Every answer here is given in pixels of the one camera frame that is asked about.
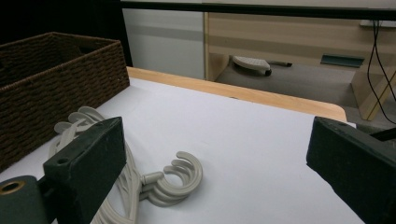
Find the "black cable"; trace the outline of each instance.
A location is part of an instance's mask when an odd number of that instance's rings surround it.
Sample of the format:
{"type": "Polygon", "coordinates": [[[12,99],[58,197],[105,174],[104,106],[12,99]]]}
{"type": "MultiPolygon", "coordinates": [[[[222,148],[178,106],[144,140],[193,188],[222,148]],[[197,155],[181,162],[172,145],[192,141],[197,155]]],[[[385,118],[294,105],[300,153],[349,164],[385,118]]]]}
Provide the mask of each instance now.
{"type": "Polygon", "coordinates": [[[389,80],[389,78],[387,76],[387,72],[385,72],[384,66],[382,65],[381,60],[379,59],[378,46],[376,45],[376,39],[378,38],[378,32],[379,32],[379,25],[377,25],[377,27],[376,27],[376,36],[375,36],[375,42],[374,42],[374,44],[375,44],[375,55],[376,55],[376,58],[378,59],[379,66],[381,66],[382,73],[384,74],[385,79],[388,82],[388,86],[390,87],[390,91],[392,92],[393,99],[396,101],[395,92],[393,91],[392,85],[390,84],[390,80],[389,80]]]}
{"type": "Polygon", "coordinates": [[[380,102],[380,100],[379,100],[379,97],[378,97],[377,94],[375,93],[373,84],[372,84],[371,79],[370,79],[370,67],[371,67],[371,63],[372,63],[372,60],[373,60],[374,52],[376,52],[376,56],[377,56],[377,59],[378,59],[378,61],[379,61],[379,64],[381,65],[381,68],[383,69],[383,72],[385,73],[385,70],[384,70],[384,68],[383,68],[383,66],[382,66],[382,64],[381,64],[381,62],[380,62],[379,55],[378,55],[378,53],[377,53],[378,49],[377,49],[377,47],[376,47],[376,40],[378,39],[378,33],[379,33],[379,21],[373,21],[373,30],[374,30],[374,44],[373,44],[373,49],[372,49],[372,52],[371,52],[371,55],[370,55],[370,61],[369,61],[368,67],[367,67],[367,79],[368,79],[368,81],[369,81],[370,88],[372,89],[373,94],[374,94],[376,100],[378,101],[379,107],[381,108],[381,111],[382,111],[382,113],[384,114],[384,117],[385,117],[389,122],[391,122],[391,123],[393,123],[393,124],[396,124],[396,122],[390,120],[390,119],[388,118],[387,114],[385,113],[385,110],[384,110],[384,108],[383,108],[383,106],[382,106],[382,104],[381,104],[381,102],[380,102]]]}

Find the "screw hole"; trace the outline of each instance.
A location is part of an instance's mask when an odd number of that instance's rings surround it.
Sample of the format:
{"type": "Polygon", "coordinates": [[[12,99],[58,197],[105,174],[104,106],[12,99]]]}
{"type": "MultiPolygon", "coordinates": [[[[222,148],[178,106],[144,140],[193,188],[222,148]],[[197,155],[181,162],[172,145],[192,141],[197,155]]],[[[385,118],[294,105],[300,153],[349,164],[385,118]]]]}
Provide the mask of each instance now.
{"type": "Polygon", "coordinates": [[[59,160],[58,160],[58,164],[59,164],[59,165],[62,165],[62,164],[67,163],[68,161],[69,161],[69,159],[67,159],[67,158],[62,158],[62,159],[59,159],[59,160]]]}
{"type": "Polygon", "coordinates": [[[25,185],[24,181],[12,181],[6,183],[0,188],[0,195],[6,195],[18,191],[25,185]]]}

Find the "desk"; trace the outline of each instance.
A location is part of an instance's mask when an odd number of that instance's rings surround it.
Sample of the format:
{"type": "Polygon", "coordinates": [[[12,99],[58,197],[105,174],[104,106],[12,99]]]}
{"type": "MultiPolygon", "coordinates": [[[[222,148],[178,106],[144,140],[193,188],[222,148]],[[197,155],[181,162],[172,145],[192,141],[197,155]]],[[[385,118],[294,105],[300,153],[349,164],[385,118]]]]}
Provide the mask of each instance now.
{"type": "MultiPolygon", "coordinates": [[[[180,150],[204,168],[201,185],[184,202],[167,208],[140,203],[139,223],[362,223],[306,166],[313,115],[186,89],[215,89],[207,81],[128,70],[131,87],[98,111],[122,116],[139,172],[161,170],[180,150]]],[[[246,94],[227,89],[220,85],[215,91],[246,94]]],[[[41,177],[51,141],[5,170],[0,181],[41,177]]]]}
{"type": "MultiPolygon", "coordinates": [[[[207,13],[205,16],[206,73],[214,80],[228,62],[228,55],[303,63],[356,71],[352,88],[363,119],[373,119],[378,103],[366,72],[373,47],[373,30],[358,20],[312,19],[262,15],[207,13]],[[320,63],[323,54],[364,58],[358,69],[320,63]]],[[[390,82],[396,83],[396,29],[380,29],[379,55],[390,82]]],[[[373,60],[371,77],[383,103],[390,88],[373,60]]]]}
{"type": "Polygon", "coordinates": [[[338,105],[306,100],[303,98],[276,94],[268,91],[255,91],[242,87],[235,87],[189,77],[180,77],[133,67],[127,67],[127,69],[130,77],[182,87],[195,91],[213,93],[216,95],[231,97],[263,105],[276,106],[279,108],[294,110],[324,118],[347,121],[344,109],[338,105]]]}

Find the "cord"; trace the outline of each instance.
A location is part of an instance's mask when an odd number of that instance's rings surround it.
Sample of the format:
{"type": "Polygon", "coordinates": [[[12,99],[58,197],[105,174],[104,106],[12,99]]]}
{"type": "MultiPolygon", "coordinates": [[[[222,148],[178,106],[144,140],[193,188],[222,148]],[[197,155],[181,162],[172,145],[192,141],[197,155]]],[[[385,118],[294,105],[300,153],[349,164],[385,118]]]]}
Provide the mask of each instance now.
{"type": "Polygon", "coordinates": [[[373,44],[373,49],[372,49],[372,52],[371,52],[371,55],[370,55],[370,61],[369,61],[368,67],[367,67],[367,79],[368,79],[368,81],[369,81],[370,88],[371,88],[371,90],[373,91],[373,94],[375,95],[376,100],[378,101],[379,107],[381,108],[381,111],[382,111],[384,117],[385,117],[389,122],[391,122],[391,123],[393,123],[393,124],[396,124],[396,122],[394,122],[394,121],[392,121],[390,118],[388,118],[387,114],[385,113],[385,110],[384,110],[384,108],[383,108],[383,106],[382,106],[382,104],[381,104],[381,102],[380,102],[380,100],[379,100],[378,95],[375,93],[373,84],[372,84],[371,79],[370,79],[370,68],[371,68],[371,63],[372,63],[373,56],[374,56],[374,53],[375,53],[376,58],[378,59],[379,65],[380,65],[380,67],[381,67],[381,69],[382,69],[382,72],[384,73],[385,78],[386,78],[386,80],[387,80],[387,82],[388,82],[388,85],[389,85],[389,87],[390,87],[390,91],[392,92],[393,98],[394,98],[395,101],[396,101],[395,93],[393,92],[393,89],[392,89],[392,87],[391,87],[391,85],[390,85],[390,81],[389,81],[389,79],[388,79],[387,73],[385,72],[384,66],[383,66],[382,63],[381,63],[381,60],[380,60],[379,54],[378,54],[378,48],[377,48],[376,40],[378,39],[378,33],[379,33],[379,21],[373,21],[373,31],[374,31],[374,44],[373,44]]]}
{"type": "MultiPolygon", "coordinates": [[[[105,118],[95,109],[82,106],[78,112],[71,113],[68,119],[69,122],[59,122],[54,127],[55,132],[61,137],[49,147],[50,157],[96,122],[105,118]]],[[[92,224],[135,224],[139,201],[148,199],[157,206],[171,206],[186,199],[202,181],[202,165],[190,153],[179,151],[177,157],[182,160],[173,160],[172,165],[164,167],[163,172],[148,175],[139,174],[132,151],[126,142],[125,153],[126,165],[117,178],[115,186],[119,189],[126,217],[118,214],[106,198],[93,218],[92,224]],[[170,184],[164,174],[179,176],[182,186],[170,184]]]]}

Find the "wooden table edge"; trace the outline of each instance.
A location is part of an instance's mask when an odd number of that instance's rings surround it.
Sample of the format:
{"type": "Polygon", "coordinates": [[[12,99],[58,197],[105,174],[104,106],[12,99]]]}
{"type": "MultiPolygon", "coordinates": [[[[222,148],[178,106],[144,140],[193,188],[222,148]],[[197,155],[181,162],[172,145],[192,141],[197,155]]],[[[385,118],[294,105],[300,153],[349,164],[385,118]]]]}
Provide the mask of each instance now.
{"type": "Polygon", "coordinates": [[[298,111],[328,119],[347,122],[345,110],[339,105],[307,100],[268,91],[256,91],[201,79],[165,74],[145,69],[127,67],[128,76],[189,90],[203,91],[216,95],[232,97],[252,103],[270,105],[288,110],[298,111]]]}

